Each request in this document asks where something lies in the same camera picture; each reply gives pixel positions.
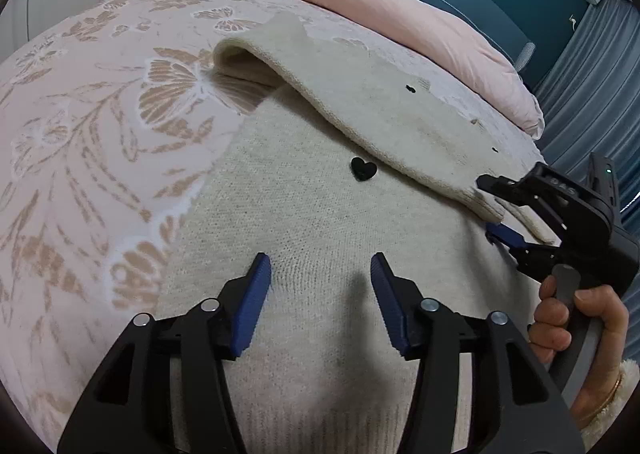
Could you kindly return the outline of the person's right hand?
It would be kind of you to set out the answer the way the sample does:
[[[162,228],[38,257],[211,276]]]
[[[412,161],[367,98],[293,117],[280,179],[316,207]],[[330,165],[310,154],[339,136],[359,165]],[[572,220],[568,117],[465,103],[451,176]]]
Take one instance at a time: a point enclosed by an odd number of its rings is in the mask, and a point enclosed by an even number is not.
[[[566,329],[570,310],[555,297],[555,277],[546,278],[540,285],[540,303],[529,326],[529,346],[541,363],[550,363],[554,356],[572,343]],[[574,292],[574,307],[583,315],[602,322],[602,336],[589,374],[580,389],[570,413],[580,428],[586,427],[597,413],[609,404],[620,387],[620,362],[628,330],[628,310],[610,285]]]

